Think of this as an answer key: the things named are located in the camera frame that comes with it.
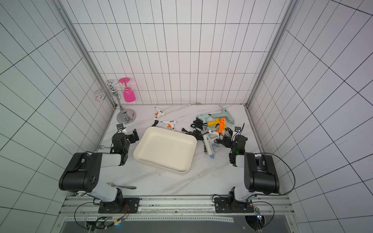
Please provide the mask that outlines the cream plastic storage tray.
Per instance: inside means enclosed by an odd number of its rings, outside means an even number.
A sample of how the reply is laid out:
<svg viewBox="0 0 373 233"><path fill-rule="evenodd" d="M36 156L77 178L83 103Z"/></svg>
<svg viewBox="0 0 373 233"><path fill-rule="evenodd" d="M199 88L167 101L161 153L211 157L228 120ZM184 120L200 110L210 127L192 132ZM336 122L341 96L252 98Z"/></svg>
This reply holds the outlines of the cream plastic storage tray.
<svg viewBox="0 0 373 233"><path fill-rule="evenodd" d="M184 174L190 170L196 146L193 136L150 127L134 150L134 158L149 166Z"/></svg>

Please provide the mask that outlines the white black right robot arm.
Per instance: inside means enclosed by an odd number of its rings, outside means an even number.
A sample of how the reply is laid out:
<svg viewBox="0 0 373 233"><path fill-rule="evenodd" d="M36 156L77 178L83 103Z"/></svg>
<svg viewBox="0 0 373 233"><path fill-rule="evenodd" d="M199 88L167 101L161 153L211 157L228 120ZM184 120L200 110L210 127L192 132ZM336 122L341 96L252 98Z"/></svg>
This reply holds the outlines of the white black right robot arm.
<svg viewBox="0 0 373 233"><path fill-rule="evenodd" d="M230 203L246 202L261 193L279 194L279 178L271 155L245 151L247 138L242 135L224 136L221 144L230 148L229 162L234 167L243 168L242 187L233 187L228 194Z"/></svg>

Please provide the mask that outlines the small white glue gun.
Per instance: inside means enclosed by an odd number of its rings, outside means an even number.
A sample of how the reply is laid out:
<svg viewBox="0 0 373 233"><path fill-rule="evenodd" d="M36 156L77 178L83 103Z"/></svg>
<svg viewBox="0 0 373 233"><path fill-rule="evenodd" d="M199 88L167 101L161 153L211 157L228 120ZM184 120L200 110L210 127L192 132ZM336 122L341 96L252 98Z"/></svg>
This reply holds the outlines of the small white glue gun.
<svg viewBox="0 0 373 233"><path fill-rule="evenodd" d="M157 113L155 113L155 117L154 117L154 120L158 120L160 117L164 116L166 113L160 109L159 107L155 107L155 110L157 111Z"/></svg>

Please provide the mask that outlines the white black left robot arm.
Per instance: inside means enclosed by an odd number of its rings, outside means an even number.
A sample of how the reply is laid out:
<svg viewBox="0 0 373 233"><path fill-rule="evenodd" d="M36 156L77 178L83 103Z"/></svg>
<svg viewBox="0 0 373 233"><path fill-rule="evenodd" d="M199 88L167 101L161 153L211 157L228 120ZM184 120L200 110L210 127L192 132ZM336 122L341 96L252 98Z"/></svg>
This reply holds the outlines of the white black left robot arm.
<svg viewBox="0 0 373 233"><path fill-rule="evenodd" d="M100 178L104 168L124 166L130 145L139 141L137 130L128 135L122 130L112 137L109 153L77 152L73 155L59 180L59 189L69 192L84 191L89 196L112 203L120 200L120 189L108 185Z"/></svg>

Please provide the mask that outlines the large white glue gun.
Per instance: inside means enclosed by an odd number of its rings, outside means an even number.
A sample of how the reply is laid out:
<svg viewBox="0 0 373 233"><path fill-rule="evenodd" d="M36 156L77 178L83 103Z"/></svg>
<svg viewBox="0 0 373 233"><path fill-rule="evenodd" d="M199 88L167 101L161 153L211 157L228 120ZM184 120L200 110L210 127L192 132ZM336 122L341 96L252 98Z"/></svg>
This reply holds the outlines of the large white glue gun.
<svg viewBox="0 0 373 233"><path fill-rule="evenodd" d="M215 152L213 150L214 139L210 137L210 134L206 133L203 135L203 143L205 146L206 154L213 160Z"/></svg>

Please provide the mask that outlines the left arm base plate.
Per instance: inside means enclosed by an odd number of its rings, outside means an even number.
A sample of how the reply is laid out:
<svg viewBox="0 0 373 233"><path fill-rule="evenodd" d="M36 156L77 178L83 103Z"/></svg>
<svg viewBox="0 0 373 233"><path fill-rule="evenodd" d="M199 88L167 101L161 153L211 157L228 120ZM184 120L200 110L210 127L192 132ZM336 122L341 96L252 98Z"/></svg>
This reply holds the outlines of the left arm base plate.
<svg viewBox="0 0 373 233"><path fill-rule="evenodd" d="M135 214L139 209L140 198L123 198L110 203L102 203L99 214Z"/></svg>

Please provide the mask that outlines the yellow glue gun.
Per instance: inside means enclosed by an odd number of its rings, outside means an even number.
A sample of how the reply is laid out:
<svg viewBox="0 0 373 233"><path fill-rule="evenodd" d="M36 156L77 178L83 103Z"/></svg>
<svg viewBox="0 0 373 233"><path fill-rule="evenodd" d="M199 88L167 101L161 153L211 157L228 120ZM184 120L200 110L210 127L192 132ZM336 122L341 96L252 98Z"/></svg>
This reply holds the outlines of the yellow glue gun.
<svg viewBox="0 0 373 233"><path fill-rule="evenodd" d="M215 127L216 125L219 125L219 124L220 124L220 119L216 118L214 121L208 122L207 126L208 127Z"/></svg>

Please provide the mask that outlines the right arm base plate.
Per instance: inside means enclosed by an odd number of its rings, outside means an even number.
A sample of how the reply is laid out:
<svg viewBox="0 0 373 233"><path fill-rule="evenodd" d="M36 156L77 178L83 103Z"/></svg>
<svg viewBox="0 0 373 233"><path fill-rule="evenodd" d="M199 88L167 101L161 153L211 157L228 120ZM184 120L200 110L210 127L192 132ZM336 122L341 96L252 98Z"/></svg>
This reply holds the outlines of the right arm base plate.
<svg viewBox="0 0 373 233"><path fill-rule="evenodd" d="M213 195L211 198L214 203L215 212L219 214L231 213L254 213L254 208L247 203L238 202L235 199L230 200L228 197Z"/></svg>

